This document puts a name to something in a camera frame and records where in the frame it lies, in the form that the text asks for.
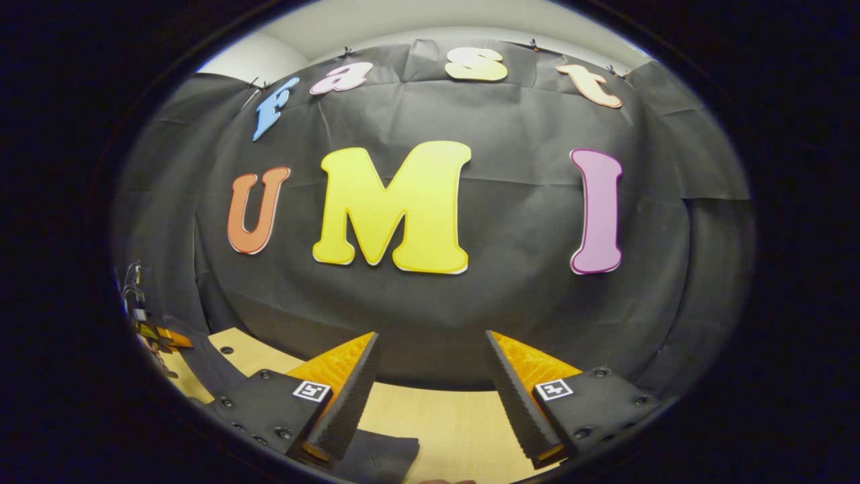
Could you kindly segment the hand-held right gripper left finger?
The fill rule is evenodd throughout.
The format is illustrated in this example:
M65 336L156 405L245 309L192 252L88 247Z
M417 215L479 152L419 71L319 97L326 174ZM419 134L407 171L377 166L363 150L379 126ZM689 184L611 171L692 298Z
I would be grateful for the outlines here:
M327 467L357 431L377 374L377 342L367 333L289 372L260 370L202 410L237 437Z

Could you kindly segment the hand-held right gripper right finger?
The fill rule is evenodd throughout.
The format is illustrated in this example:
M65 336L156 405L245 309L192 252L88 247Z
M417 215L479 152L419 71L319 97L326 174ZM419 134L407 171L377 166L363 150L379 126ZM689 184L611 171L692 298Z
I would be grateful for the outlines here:
M614 365L571 364L497 331L485 331L483 339L490 380L538 471L605 458L675 405L675 397L645 388Z

